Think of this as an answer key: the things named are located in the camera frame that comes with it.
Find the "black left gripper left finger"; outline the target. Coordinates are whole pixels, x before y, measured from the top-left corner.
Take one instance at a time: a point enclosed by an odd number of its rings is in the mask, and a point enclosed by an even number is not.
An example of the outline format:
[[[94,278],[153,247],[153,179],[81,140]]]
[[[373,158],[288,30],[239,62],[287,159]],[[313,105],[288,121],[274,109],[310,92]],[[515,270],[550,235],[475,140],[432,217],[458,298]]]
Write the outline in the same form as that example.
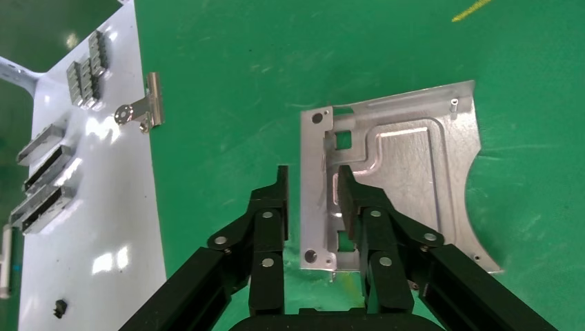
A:
[[[122,330],[211,330],[231,296],[250,286],[250,314],[284,312],[284,243],[288,238],[288,166],[253,190],[247,210],[208,238]]]

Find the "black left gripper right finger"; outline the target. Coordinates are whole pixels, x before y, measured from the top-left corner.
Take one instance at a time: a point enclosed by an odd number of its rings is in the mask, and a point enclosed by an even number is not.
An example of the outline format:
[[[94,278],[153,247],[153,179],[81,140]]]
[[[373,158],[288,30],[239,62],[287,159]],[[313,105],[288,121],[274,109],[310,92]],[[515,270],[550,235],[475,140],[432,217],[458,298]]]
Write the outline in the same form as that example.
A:
[[[446,330],[551,330],[552,325],[455,245],[398,212],[381,189],[339,167],[337,200],[359,253],[367,311],[410,314],[411,285]]]

